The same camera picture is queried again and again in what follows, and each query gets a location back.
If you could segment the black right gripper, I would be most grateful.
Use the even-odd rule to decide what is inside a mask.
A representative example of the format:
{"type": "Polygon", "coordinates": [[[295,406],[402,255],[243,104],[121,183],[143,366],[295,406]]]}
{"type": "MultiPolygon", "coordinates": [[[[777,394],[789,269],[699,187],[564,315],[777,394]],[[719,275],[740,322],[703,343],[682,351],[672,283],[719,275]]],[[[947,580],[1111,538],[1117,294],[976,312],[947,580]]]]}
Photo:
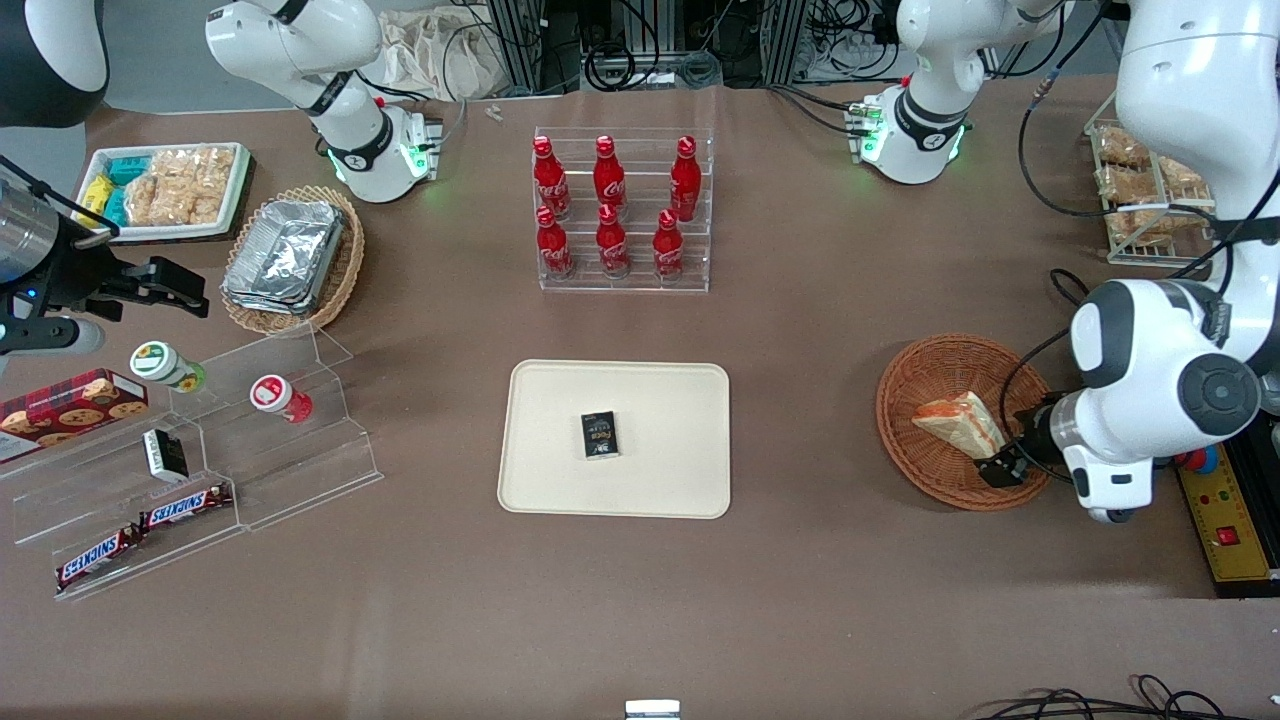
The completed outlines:
{"type": "Polygon", "coordinates": [[[106,322],[119,322],[124,304],[175,307],[192,316],[209,316],[206,279],[166,258],[147,260],[147,287],[129,273],[134,265],[115,258],[106,243],[76,247],[92,232],[65,217],[58,217],[58,236],[49,255],[18,279],[18,307],[31,316],[68,310],[106,322]]]}

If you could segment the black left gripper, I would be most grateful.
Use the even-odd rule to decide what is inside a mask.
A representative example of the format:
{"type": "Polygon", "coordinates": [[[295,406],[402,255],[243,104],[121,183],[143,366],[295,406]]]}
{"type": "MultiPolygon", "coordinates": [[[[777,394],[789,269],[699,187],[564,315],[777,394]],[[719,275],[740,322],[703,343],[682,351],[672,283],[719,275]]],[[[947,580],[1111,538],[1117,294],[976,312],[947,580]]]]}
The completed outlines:
{"type": "Polygon", "coordinates": [[[1006,489],[1027,482],[1028,462],[1043,471],[1065,466],[1052,432],[1052,413],[1066,395],[1044,395],[1034,407],[1015,411],[1019,434],[1002,451],[977,461],[979,478],[989,487],[1006,489]]]}

